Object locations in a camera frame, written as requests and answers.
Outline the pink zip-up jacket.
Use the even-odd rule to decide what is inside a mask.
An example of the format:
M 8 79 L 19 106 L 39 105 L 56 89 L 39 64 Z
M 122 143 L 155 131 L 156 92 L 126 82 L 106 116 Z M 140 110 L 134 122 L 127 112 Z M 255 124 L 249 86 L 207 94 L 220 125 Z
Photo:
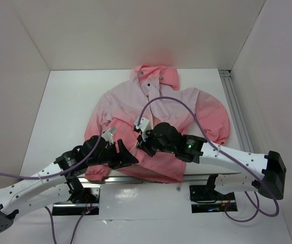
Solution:
M 138 134 L 133 130 L 139 116 L 152 126 L 167 122 L 187 134 L 197 120 L 208 138 L 224 144 L 230 135 L 230 121 L 224 105 L 197 88 L 180 89 L 175 68 L 143 65 L 131 71 L 130 79 L 107 91 L 94 108 L 85 130 L 85 139 L 100 130 L 114 127 L 114 140 L 122 140 L 138 163 L 120 172 L 150 181 L 177 183 L 183 180 L 186 163 L 172 154 L 158 152 L 149 157 L 137 149 Z

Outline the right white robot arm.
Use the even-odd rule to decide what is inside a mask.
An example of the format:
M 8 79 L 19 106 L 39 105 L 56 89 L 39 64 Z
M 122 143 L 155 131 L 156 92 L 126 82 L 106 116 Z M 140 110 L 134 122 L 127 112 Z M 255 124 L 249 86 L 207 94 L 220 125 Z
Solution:
M 151 128 L 143 119 L 136 122 L 139 133 L 137 148 L 149 157 L 157 153 L 172 154 L 186 163 L 210 164 L 235 171 L 232 175 L 213 173 L 209 176 L 205 193 L 217 199 L 229 192 L 258 192 L 269 198 L 284 197 L 286 166 L 280 153 L 254 154 L 212 143 L 202 137 L 183 135 L 169 123 L 159 123 Z

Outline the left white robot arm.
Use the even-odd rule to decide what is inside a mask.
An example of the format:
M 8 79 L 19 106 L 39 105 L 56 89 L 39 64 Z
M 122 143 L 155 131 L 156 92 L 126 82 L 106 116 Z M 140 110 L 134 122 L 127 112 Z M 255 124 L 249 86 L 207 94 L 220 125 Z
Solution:
M 120 169 L 136 163 L 138 159 L 122 140 L 110 142 L 102 136 L 92 136 L 36 174 L 21 176 L 19 182 L 0 189 L 0 233 L 36 209 L 61 201 L 82 200 L 84 189 L 78 177 L 89 166 Z

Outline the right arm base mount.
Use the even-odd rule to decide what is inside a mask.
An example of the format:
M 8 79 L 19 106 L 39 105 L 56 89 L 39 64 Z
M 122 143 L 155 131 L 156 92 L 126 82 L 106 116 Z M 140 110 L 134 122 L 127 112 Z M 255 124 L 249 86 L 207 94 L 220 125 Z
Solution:
M 205 185 L 190 185 L 191 211 L 197 213 L 213 213 L 238 211 L 234 193 L 223 195 L 214 190 L 207 190 Z

